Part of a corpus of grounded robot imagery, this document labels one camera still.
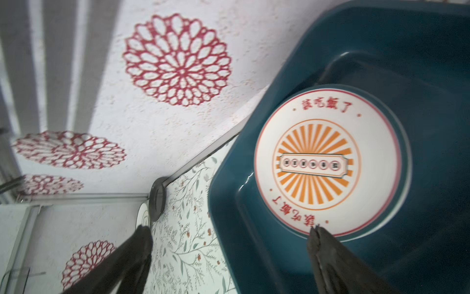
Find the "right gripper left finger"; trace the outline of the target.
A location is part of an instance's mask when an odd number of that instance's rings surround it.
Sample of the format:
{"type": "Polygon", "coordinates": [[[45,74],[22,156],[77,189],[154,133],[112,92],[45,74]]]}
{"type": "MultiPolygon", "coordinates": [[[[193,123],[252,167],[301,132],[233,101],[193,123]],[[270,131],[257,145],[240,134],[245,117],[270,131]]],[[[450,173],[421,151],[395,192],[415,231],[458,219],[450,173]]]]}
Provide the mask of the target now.
{"type": "Polygon", "coordinates": [[[133,235],[65,294],[141,294],[152,261],[153,238],[148,226],[139,226],[133,235]]]}

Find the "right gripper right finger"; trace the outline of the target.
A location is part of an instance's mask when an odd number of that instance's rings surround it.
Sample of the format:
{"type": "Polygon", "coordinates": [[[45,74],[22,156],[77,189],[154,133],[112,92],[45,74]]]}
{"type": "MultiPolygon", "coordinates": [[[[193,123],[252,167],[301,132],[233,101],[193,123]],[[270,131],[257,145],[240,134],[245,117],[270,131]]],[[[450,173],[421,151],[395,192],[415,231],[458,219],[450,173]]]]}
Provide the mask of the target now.
{"type": "Polygon", "coordinates": [[[307,252],[320,294],[397,294],[325,228],[310,229],[307,252]]]}

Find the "white plate brown flower outline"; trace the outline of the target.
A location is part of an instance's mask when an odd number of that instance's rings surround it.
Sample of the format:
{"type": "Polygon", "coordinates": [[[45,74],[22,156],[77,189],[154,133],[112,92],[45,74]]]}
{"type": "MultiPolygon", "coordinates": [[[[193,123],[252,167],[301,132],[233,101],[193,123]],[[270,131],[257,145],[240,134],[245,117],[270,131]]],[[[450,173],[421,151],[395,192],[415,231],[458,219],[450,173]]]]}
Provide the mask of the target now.
{"type": "Polygon", "coordinates": [[[140,205],[138,213],[137,213],[135,228],[137,229],[141,226],[142,227],[150,227],[151,226],[148,202],[143,202],[140,205]]]}

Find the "orange sunburst plate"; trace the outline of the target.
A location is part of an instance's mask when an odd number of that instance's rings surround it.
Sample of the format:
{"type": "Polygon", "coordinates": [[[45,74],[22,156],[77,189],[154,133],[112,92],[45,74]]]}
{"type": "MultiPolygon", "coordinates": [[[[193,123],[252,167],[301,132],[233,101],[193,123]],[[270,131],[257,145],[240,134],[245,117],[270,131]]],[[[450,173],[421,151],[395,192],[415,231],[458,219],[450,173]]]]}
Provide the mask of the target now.
{"type": "Polygon", "coordinates": [[[374,233],[400,172],[400,150],[381,101],[327,85],[302,90],[263,126],[255,148],[259,193],[287,229],[322,226],[341,241],[374,233]]]}

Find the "white plate green red rim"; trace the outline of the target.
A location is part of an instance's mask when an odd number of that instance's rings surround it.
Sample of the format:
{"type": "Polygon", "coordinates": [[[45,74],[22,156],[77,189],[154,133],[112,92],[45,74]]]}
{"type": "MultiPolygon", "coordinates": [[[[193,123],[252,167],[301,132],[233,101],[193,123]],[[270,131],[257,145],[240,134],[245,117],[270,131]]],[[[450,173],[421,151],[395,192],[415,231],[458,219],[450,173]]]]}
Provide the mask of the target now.
{"type": "Polygon", "coordinates": [[[398,213],[400,208],[405,203],[406,197],[410,190],[412,181],[412,153],[409,138],[406,134],[405,128],[403,127],[398,116],[393,111],[394,100],[388,98],[380,98],[381,108],[384,115],[388,118],[393,130],[395,139],[398,142],[400,150],[400,168],[397,171],[400,172],[397,177],[397,184],[394,186],[394,197],[390,201],[388,208],[384,211],[385,214],[380,217],[381,222],[374,228],[374,232],[384,227],[394,216],[398,213]]]}

